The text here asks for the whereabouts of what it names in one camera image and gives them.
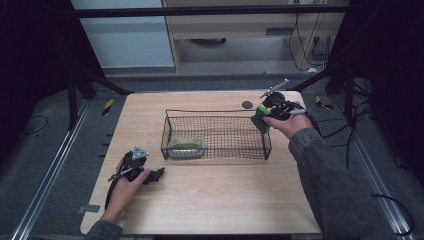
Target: person's left hand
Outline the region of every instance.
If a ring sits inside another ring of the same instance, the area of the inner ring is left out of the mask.
[[[113,189],[112,196],[110,197],[109,205],[103,213],[101,220],[117,224],[125,208],[131,203],[137,190],[149,174],[150,170],[145,169],[132,182],[129,182],[126,177],[119,178]]]

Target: green sponge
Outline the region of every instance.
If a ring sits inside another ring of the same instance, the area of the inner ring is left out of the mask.
[[[262,134],[265,134],[269,131],[268,124],[266,124],[263,120],[263,117],[267,116],[268,114],[269,110],[261,104],[256,108],[255,115],[250,117],[250,120],[252,120],[253,124],[255,124],[256,128],[259,129]]]

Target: wall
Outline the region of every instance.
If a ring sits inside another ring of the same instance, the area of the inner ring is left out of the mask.
[[[162,7],[160,0],[72,0],[75,9]],[[81,19],[104,70],[174,67],[164,17]]]

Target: person's right hand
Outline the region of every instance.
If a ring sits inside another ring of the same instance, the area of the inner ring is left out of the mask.
[[[288,139],[291,139],[293,135],[304,128],[314,128],[311,120],[305,115],[296,115],[285,121],[280,121],[271,117],[263,118],[266,124],[270,127],[280,130]]]

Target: wooden table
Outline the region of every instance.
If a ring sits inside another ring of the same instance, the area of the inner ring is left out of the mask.
[[[165,167],[158,183],[143,186],[122,216],[125,234],[293,234],[319,233],[304,195],[288,139],[270,130],[268,160],[164,160],[160,146],[166,109],[241,110],[256,107],[262,91],[142,93],[127,97],[100,171],[81,231],[87,233],[103,214],[107,179],[135,145],[149,152],[146,168]],[[287,99],[303,100],[298,92]]]

